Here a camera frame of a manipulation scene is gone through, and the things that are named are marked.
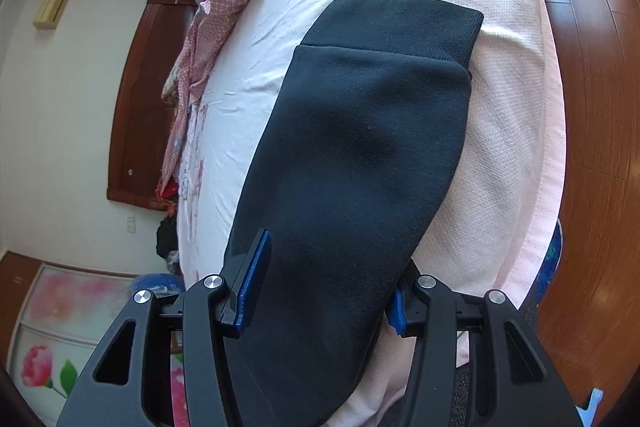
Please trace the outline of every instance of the bed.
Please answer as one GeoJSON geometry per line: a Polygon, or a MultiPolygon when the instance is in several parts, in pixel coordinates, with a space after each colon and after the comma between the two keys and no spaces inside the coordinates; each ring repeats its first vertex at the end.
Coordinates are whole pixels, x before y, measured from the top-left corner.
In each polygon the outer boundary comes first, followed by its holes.
{"type": "MultiPolygon", "coordinates": [[[[330,1],[251,0],[218,57],[180,166],[178,238],[188,285],[220,270],[293,48],[330,1]]],[[[457,291],[499,287],[519,304],[546,252],[564,180],[564,103],[547,6],[449,1],[479,9],[485,20],[470,65],[461,162],[414,260],[457,291]]],[[[328,425],[375,425],[403,393],[412,347],[384,329],[361,385],[328,425]]],[[[459,363],[466,357],[461,338],[459,363]]]]}

